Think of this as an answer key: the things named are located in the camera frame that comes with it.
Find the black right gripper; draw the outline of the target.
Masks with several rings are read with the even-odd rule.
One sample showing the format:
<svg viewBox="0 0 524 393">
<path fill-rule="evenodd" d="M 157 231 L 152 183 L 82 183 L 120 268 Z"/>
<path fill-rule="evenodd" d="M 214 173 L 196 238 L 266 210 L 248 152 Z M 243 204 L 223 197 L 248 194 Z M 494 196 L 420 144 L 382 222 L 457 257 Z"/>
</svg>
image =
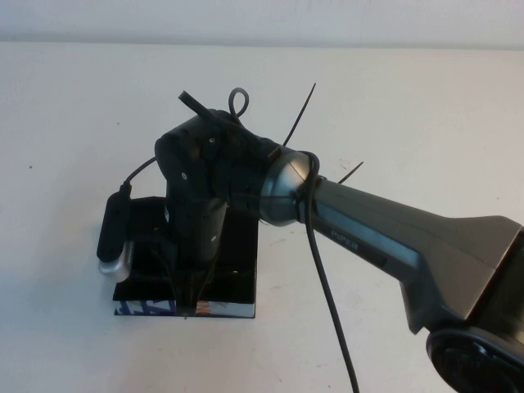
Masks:
<svg viewBox="0 0 524 393">
<path fill-rule="evenodd" d="M 156 162 L 165 177 L 165 221 L 178 243 L 179 263 L 204 269 L 219 253 L 226 203 L 214 195 L 209 163 L 219 146 L 218 132 L 201 117 L 165 133 L 155 143 Z"/>
</svg>

